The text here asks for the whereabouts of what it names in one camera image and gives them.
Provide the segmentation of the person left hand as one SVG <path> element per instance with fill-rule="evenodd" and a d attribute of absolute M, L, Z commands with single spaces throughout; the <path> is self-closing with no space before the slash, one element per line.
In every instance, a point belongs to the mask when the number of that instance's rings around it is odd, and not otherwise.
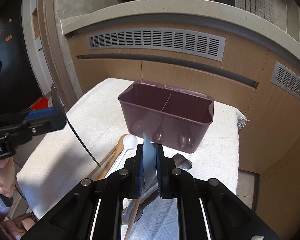
<path fill-rule="evenodd" d="M 0 160 L 0 194 L 11 198 L 15 189 L 15 166 L 13 158 Z"/>

